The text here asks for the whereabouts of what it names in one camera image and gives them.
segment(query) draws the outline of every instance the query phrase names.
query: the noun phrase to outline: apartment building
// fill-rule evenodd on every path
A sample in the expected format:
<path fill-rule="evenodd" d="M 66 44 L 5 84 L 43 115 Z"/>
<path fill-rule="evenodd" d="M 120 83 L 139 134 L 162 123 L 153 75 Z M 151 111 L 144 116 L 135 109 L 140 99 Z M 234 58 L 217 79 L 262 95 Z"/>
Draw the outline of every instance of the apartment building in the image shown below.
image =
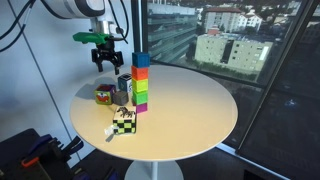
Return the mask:
<path fill-rule="evenodd" d="M 148 3 L 148 52 L 153 60 L 172 62 L 196 40 L 195 8 Z"/>
<path fill-rule="evenodd" d="M 272 44 L 272 42 L 242 40 L 237 36 L 204 34 L 198 37 L 195 59 L 243 74 L 259 74 Z"/>
<path fill-rule="evenodd" d="M 221 31 L 232 33 L 238 29 L 241 11 L 233 7 L 212 7 L 205 10 L 204 28 L 208 32 L 213 26 L 218 26 Z"/>
<path fill-rule="evenodd" d="M 262 20 L 263 19 L 255 13 L 240 14 L 238 30 L 244 30 L 246 29 L 246 27 L 253 27 L 255 28 L 256 32 L 258 32 L 260 29 Z"/>

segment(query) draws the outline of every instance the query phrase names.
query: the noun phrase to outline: black cable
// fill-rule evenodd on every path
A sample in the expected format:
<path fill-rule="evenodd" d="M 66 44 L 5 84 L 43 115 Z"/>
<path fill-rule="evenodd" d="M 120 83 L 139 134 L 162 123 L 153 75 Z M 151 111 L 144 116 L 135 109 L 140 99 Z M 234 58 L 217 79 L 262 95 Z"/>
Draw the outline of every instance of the black cable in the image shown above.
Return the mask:
<path fill-rule="evenodd" d="M 28 6 L 30 5 L 30 3 L 32 3 L 31 1 L 28 1 L 22 8 L 22 10 L 20 11 L 19 15 L 17 16 L 17 18 L 14 20 L 14 22 L 12 23 L 11 27 L 3 34 L 0 36 L 0 40 L 3 39 L 4 37 L 6 37 L 9 33 L 11 33 L 11 31 L 13 30 L 13 28 L 18 24 L 20 18 L 22 17 L 23 13 L 26 11 L 26 9 L 28 8 Z"/>
<path fill-rule="evenodd" d="M 125 5 L 123 3 L 123 0 L 120 0 L 120 2 L 121 2 L 121 5 L 122 5 L 122 9 L 124 11 L 124 15 L 125 15 L 125 18 L 126 18 L 126 25 L 127 25 L 127 31 L 126 31 L 126 35 L 124 35 L 124 38 L 127 38 L 128 32 L 129 32 L 129 18 L 128 18 L 127 10 L 126 10 L 126 7 L 125 7 Z"/>
<path fill-rule="evenodd" d="M 31 11 L 34 3 L 35 3 L 35 0 L 30 0 L 30 1 L 28 1 L 28 2 L 26 3 L 26 5 L 29 5 L 29 12 Z M 3 51 L 5 51 L 5 50 L 9 49 L 14 43 L 17 42 L 17 40 L 20 38 L 20 36 L 22 35 L 22 33 L 23 33 L 23 31 L 24 31 L 24 29 L 25 29 L 25 27 L 26 27 L 26 21 L 27 21 L 27 19 L 28 19 L 28 16 L 29 16 L 29 14 L 27 14 L 26 19 L 25 19 L 25 22 L 23 23 L 23 25 L 22 25 L 22 27 L 21 27 L 18 35 L 14 38 L 14 40 L 13 40 L 8 46 L 0 49 L 0 52 L 3 52 Z"/>
<path fill-rule="evenodd" d="M 117 24 L 118 28 L 119 28 L 119 29 L 121 29 L 121 28 L 120 28 L 120 25 L 119 25 L 119 23 L 118 23 L 117 17 L 116 17 L 116 15 L 115 15 L 115 12 L 114 12 L 114 9 L 113 9 L 113 6 L 112 6 L 112 3 L 111 3 L 111 1 L 110 1 L 110 0 L 108 0 L 108 2 L 109 2 L 109 5 L 110 5 L 110 8 L 111 8 L 111 12 L 112 12 L 112 15 L 113 15 L 113 17 L 114 17 L 114 20 L 115 20 L 115 22 L 116 22 L 116 24 Z M 114 41 L 122 41 L 122 40 L 124 40 L 124 41 L 128 44 L 128 41 L 126 40 L 126 37 L 127 37 L 127 35 L 128 35 L 128 31 L 129 31 L 129 20 L 128 20 L 128 14 L 127 14 L 127 11 L 126 11 L 126 8 L 125 8 L 125 6 L 124 6 L 123 1 L 122 1 L 122 0 L 120 0 L 120 2 L 121 2 L 121 5 L 122 5 L 122 8 L 123 8 L 123 10 L 124 10 L 125 18 L 126 18 L 126 23 L 127 23 L 127 31 L 126 31 L 126 35 L 123 35 L 123 32 L 120 30 L 120 34 L 121 34 L 122 38 L 110 38 L 110 39 L 111 39 L 111 40 L 114 40 Z"/>

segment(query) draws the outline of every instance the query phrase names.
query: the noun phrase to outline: white table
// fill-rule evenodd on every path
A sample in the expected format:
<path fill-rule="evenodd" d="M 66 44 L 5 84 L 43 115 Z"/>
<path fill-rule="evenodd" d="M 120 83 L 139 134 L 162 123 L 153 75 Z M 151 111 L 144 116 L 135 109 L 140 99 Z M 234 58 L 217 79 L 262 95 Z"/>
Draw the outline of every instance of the white table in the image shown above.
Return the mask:
<path fill-rule="evenodd" d="M 130 73 L 130 68 L 120 72 Z M 71 121 L 92 146 L 134 160 L 126 173 L 128 180 L 183 179 L 175 160 L 214 148 L 237 121 L 236 103 L 219 83 L 194 71 L 153 65 L 149 68 L 149 110 L 137 115 L 136 134 L 115 136 L 108 143 L 104 129 L 112 124 L 117 106 L 96 104 L 93 91 L 99 84 L 117 84 L 117 76 L 109 72 L 85 84 L 71 104 Z"/>

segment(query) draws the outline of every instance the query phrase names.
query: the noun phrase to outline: cube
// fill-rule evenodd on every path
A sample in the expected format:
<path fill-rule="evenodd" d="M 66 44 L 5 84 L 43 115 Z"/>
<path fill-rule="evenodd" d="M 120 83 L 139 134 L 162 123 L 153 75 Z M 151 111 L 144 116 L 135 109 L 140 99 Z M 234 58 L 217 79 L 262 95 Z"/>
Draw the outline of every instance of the cube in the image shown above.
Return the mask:
<path fill-rule="evenodd" d="M 136 80 L 148 79 L 148 69 L 149 68 L 136 68 L 131 66 L 132 78 Z"/>
<path fill-rule="evenodd" d="M 132 65 L 137 68 L 150 66 L 150 55 L 148 53 L 134 52 L 132 53 Z"/>
<path fill-rule="evenodd" d="M 133 91 L 132 99 L 133 99 L 134 103 L 136 103 L 137 105 L 147 103 L 148 102 L 148 91 L 142 91 L 142 92 Z"/>
<path fill-rule="evenodd" d="M 148 103 L 143 103 L 137 105 L 134 101 L 132 102 L 134 106 L 136 106 L 136 112 L 137 114 L 148 111 Z"/>
<path fill-rule="evenodd" d="M 112 100 L 114 104 L 123 106 L 129 101 L 129 96 L 127 92 L 117 91 L 113 94 Z"/>
<path fill-rule="evenodd" d="M 119 106 L 117 107 L 113 118 L 113 132 L 119 134 L 136 133 L 137 119 L 136 107 Z"/>
<path fill-rule="evenodd" d="M 113 84 L 100 84 L 94 91 L 97 104 L 111 105 L 112 96 L 116 92 L 116 86 Z"/>
<path fill-rule="evenodd" d="M 132 81 L 131 74 L 126 73 L 118 77 L 118 87 L 121 91 L 131 92 L 132 91 Z"/>
<path fill-rule="evenodd" d="M 132 89 L 136 92 L 142 92 L 148 90 L 148 79 L 136 80 L 132 78 Z"/>

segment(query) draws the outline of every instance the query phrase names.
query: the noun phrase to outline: pink block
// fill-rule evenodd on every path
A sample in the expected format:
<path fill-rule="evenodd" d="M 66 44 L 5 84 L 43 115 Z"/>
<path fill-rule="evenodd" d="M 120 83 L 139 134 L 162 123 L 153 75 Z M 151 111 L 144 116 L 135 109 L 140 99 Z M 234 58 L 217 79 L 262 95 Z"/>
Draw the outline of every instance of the pink block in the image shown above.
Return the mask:
<path fill-rule="evenodd" d="M 136 105 L 136 103 L 133 101 L 133 105 L 136 106 L 137 114 L 148 111 L 148 103 Z"/>

